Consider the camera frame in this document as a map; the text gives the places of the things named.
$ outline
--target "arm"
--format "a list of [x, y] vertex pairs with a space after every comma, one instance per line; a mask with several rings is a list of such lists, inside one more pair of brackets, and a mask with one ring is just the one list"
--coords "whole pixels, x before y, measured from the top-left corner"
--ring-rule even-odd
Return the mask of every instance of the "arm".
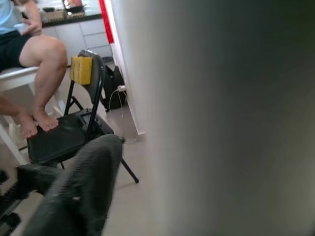
[[39, 13], [39, 9], [33, 0], [15, 0], [19, 5], [23, 5], [25, 9], [25, 14], [28, 19], [24, 20], [24, 23], [29, 26], [25, 29], [22, 35], [31, 34], [39, 35], [42, 30], [42, 22]]

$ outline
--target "black bag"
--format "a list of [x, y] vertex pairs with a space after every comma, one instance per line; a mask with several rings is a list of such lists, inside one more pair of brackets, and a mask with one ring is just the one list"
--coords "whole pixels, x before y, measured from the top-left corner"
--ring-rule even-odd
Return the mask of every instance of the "black bag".
[[105, 98], [101, 98], [100, 101], [105, 107], [106, 111], [110, 111], [113, 109], [117, 109], [121, 107], [120, 100], [122, 105], [126, 102], [126, 92], [118, 92], [116, 91], [114, 94], [113, 92], [118, 88], [119, 85], [125, 85], [123, 77], [120, 73], [119, 67], [115, 66], [114, 71], [112, 71], [107, 65], [105, 66], [105, 83], [104, 83], [104, 92]]

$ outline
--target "yellow cloth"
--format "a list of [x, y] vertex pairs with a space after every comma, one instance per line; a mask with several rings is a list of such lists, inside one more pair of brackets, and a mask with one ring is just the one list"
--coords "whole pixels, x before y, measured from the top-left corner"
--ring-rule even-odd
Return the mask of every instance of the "yellow cloth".
[[89, 57], [71, 57], [70, 79], [81, 85], [90, 84], [92, 60]]

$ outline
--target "cabinet drawer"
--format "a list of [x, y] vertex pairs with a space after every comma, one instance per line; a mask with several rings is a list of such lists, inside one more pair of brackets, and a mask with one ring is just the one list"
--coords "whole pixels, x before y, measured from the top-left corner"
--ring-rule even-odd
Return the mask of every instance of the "cabinet drawer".
[[55, 28], [55, 27], [46, 27], [46, 28], [43, 28], [43, 34], [46, 35], [46, 36], [58, 38], [58, 35], [57, 35], [57, 32], [56, 32], [56, 28]]
[[79, 23], [56, 26], [56, 32], [67, 50], [68, 64], [71, 64], [71, 57], [85, 49], [85, 42], [80, 31]]
[[101, 58], [103, 58], [103, 57], [111, 57], [113, 55], [110, 45], [105, 46], [105, 47], [91, 48], [89, 50], [99, 54]]
[[89, 35], [95, 33], [105, 33], [105, 26], [103, 19], [84, 21], [80, 23], [82, 34]]
[[87, 48], [96, 48], [109, 45], [107, 35], [105, 33], [98, 33], [84, 36]]

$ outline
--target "chair seat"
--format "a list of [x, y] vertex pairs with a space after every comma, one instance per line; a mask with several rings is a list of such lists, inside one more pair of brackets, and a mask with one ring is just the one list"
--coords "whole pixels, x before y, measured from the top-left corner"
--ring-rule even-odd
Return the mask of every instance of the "chair seat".
[[32, 163], [44, 165], [65, 161], [85, 144], [86, 135], [77, 113], [58, 120], [59, 125], [55, 129], [44, 132], [39, 127], [38, 134], [27, 139]]

